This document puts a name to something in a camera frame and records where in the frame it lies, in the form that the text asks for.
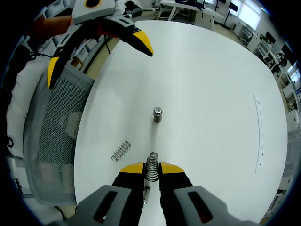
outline gray mesh chair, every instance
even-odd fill
[[[48,205],[74,205],[73,164],[76,137],[94,81],[66,65],[52,90],[44,74],[25,122],[23,152],[31,191]]]

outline metal bolt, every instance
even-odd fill
[[[154,122],[159,123],[162,121],[162,108],[160,107],[155,107],[154,108]]]
[[[149,195],[150,195],[150,190],[151,190],[151,188],[148,187],[148,186],[146,186],[146,187],[144,188],[144,190],[145,190],[145,192],[144,192],[144,198],[143,198],[143,206],[145,206],[145,205],[147,204],[147,201],[148,201],[148,199],[149,199]]]

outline coil spring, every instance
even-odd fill
[[[131,144],[127,141],[125,141],[119,148],[118,150],[112,155],[111,159],[113,161],[118,161],[121,159],[121,157],[129,150],[131,147]]]
[[[159,165],[158,154],[155,152],[150,153],[146,160],[146,179],[150,182],[155,182],[159,179]]]

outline computer monitor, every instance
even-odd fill
[[[276,39],[274,39],[274,37],[269,32],[267,32],[265,36],[269,39],[270,43],[274,44],[276,42]]]
[[[281,50],[284,53],[284,55],[286,56],[287,60],[291,63],[291,65],[293,65],[296,62],[296,59],[295,59],[293,53],[291,52],[291,50],[289,49],[289,47],[284,44],[284,46],[282,47]]]
[[[238,6],[234,5],[232,2],[230,2],[229,8],[232,9],[232,10],[234,10],[235,12],[237,12],[237,10],[238,10]]]

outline white desk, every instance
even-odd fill
[[[139,21],[155,51],[146,56],[119,42],[96,79],[76,143],[77,203],[111,185],[128,164],[158,161],[183,168],[193,185],[222,199],[230,214],[259,222],[279,187],[286,158],[285,110],[270,69],[236,42],[177,22]],[[265,159],[255,172],[262,102]],[[152,110],[163,108],[160,124]],[[123,141],[131,149],[112,154]],[[140,225],[165,225],[158,181],[151,183]]]
[[[194,25],[201,26],[201,27],[204,27],[204,28],[212,30],[212,31],[214,31],[214,18],[213,17],[224,19],[224,17],[222,15],[220,15],[219,13],[215,12],[214,10],[212,10],[208,7],[205,7],[202,10],[200,10],[199,8],[194,7],[194,6],[176,3],[174,0],[163,0],[160,2],[160,5],[166,5],[166,6],[173,7],[173,9],[169,15],[168,21],[171,21],[173,19],[174,13],[177,8],[190,9],[190,10],[194,10],[197,12]],[[162,12],[163,12],[163,8],[161,8],[161,11],[158,13],[158,16],[160,16]]]

